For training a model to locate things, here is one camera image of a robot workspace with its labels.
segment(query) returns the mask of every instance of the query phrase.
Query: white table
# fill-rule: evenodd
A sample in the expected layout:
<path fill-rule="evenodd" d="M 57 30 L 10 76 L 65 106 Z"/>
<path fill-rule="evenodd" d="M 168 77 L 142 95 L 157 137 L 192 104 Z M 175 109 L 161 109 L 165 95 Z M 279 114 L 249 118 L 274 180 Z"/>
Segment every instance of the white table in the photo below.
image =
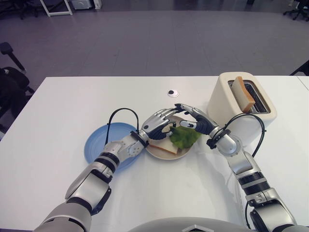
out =
<path fill-rule="evenodd" d="M 113 110 L 134 109 L 140 123 L 178 102 L 206 110 L 216 80 L 215 76 L 46 78 L 0 142 L 0 228 L 33 230 L 64 201 L 68 186 L 87 165 L 88 136 L 107 123 Z M 256 160 L 297 222 L 309 225 L 309 92 L 297 77 L 258 80 L 278 117 L 267 128 Z M 170 89 L 178 90 L 179 97 L 168 97 Z M 136 124 L 129 112 L 117 114 L 116 121 Z M 183 159 L 162 161 L 143 152 L 130 168 L 116 173 L 112 195 L 93 217 L 91 231 L 124 232 L 150 220 L 181 216 L 243 224 L 239 188 L 224 157 L 203 144 L 206 139 Z"/>

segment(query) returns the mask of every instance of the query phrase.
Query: metal frame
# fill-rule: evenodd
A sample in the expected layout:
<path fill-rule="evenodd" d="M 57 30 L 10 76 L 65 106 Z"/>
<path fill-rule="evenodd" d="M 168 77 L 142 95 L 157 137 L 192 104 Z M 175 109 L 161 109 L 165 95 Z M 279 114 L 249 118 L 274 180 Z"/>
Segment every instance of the metal frame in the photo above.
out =
<path fill-rule="evenodd" d="M 55 16 L 55 15 L 72 15 L 73 14 L 72 10 L 69 6 L 68 0 L 64 0 L 64 3 L 66 4 L 68 11 L 61 11 L 61 12 L 49 12 L 46 5 L 45 5 L 45 2 L 43 0 L 40 0 L 40 2 L 41 2 L 41 4 L 42 4 L 42 6 L 43 6 L 48 17 Z"/>

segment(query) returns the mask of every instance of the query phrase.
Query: lettuce leaf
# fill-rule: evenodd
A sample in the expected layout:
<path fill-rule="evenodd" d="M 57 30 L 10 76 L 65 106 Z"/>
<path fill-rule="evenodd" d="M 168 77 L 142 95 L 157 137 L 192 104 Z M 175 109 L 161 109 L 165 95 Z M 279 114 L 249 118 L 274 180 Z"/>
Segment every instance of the lettuce leaf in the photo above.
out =
<path fill-rule="evenodd" d="M 170 127 L 170 130 L 173 132 L 170 141 L 180 149 L 190 148 L 201 136 L 201 133 L 187 127 Z"/>

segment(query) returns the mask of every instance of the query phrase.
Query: white plate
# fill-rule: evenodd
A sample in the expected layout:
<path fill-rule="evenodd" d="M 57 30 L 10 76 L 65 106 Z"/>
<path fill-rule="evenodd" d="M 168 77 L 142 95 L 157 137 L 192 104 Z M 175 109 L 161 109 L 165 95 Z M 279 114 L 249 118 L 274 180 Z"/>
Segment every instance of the white plate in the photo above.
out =
<path fill-rule="evenodd" d="M 176 122 L 176 127 L 180 126 L 180 121 L 183 120 L 183 118 L 181 117 L 177 117 L 177 116 L 171 116 L 170 117 L 171 121 L 175 121 Z M 154 157 L 157 157 L 161 160 L 177 160 L 181 157 L 184 157 L 188 151 L 190 150 L 190 148 L 185 148 L 185 149 L 180 149 L 178 148 L 177 154 L 172 154 L 170 152 L 161 150 L 159 148 L 153 147 L 153 146 L 147 146 L 146 150 L 153 155 Z"/>

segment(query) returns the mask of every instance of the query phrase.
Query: black cable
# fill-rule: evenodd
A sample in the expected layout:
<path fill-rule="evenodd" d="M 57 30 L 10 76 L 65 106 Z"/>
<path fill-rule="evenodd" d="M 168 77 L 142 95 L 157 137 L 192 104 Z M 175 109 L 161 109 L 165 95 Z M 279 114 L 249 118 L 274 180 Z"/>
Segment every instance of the black cable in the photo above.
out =
<path fill-rule="evenodd" d="M 131 111 L 132 113 L 134 113 L 134 115 L 135 115 L 135 117 L 136 117 L 136 120 L 137 120 L 136 132 L 139 133 L 139 131 L 140 131 L 140 130 L 139 130 L 139 117 L 137 116 L 137 114 L 135 113 L 134 110 L 131 110 L 131 109 L 129 109 L 129 108 L 120 108 L 120 109 L 117 109 L 117 110 L 115 110 L 115 111 L 111 114 L 110 120 L 109 120 L 108 123 L 107 123 L 108 127 L 107 127 L 105 145 L 106 145 L 107 142 L 108 142 L 108 135 L 109 135 L 109 132 L 110 132 L 110 127 L 111 127 L 112 118 L 113 118 L 113 117 L 115 116 L 115 114 L 116 114 L 118 111 L 120 111 L 120 110 L 129 110 L 129 111 Z"/>
<path fill-rule="evenodd" d="M 246 219 L 246 224 L 247 224 L 248 228 L 251 230 L 250 224 L 248 222 L 248 217 L 247 217 L 248 205 L 249 205 L 249 203 L 247 202 L 246 207 L 245 207 L 245 219 Z"/>
<path fill-rule="evenodd" d="M 264 140 L 264 136 L 265 136 L 265 132 L 266 132 L 264 122 L 262 121 L 261 118 L 259 118 L 259 117 L 256 116 L 256 115 L 253 115 L 253 114 L 241 113 L 241 114 L 239 114 L 239 115 L 236 115 L 236 116 L 232 117 L 232 118 L 228 121 L 228 123 L 226 123 L 226 125 L 223 127 L 223 130 L 225 130 L 225 129 L 228 127 L 228 125 L 230 125 L 233 121 L 235 121 L 236 119 L 238 119 L 238 118 L 240 118 L 240 117 L 244 117 L 244 116 L 252 116 L 252 117 L 254 117 L 256 120 L 258 120 L 258 122 L 259 122 L 260 125 L 261 125 L 261 129 L 262 129 L 262 133 L 261 133 L 260 140 L 259 140 L 259 142 L 258 142 L 258 144 L 257 144 L 257 146 L 256 146 L 256 148 L 255 148 L 255 150 L 254 150 L 254 152 L 252 153 L 252 157 L 254 157 L 254 156 L 256 155 L 257 151 L 259 150 L 259 148 L 260 148 L 260 146 L 261 146 L 261 144 L 262 144 L 262 141 Z M 248 228 L 251 229 L 250 224 L 249 224 L 249 222 L 248 222 L 248 217 L 247 217 L 248 205 L 249 205 L 249 203 L 247 202 L 247 203 L 246 203 L 246 207 L 245 207 L 245 219 L 246 219 L 246 224 L 247 224 Z"/>

